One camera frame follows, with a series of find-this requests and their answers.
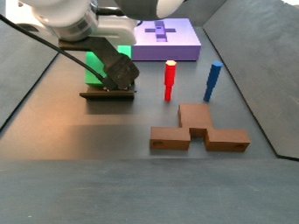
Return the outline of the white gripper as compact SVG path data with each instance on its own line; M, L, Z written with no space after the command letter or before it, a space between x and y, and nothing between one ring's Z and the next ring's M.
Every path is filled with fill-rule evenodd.
M136 43L136 21L126 17L98 16L97 19L82 18L64 27L48 26L36 19L16 23L28 32L46 40L50 36L73 42L86 37L105 38L113 46L132 46Z

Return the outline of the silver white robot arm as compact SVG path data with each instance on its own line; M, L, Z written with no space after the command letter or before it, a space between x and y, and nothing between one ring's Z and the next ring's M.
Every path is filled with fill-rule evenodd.
M41 26L69 42L86 37L106 38L113 46L136 43L138 21L167 18L184 0L113 0L120 16L100 16L97 0L18 0L29 6Z

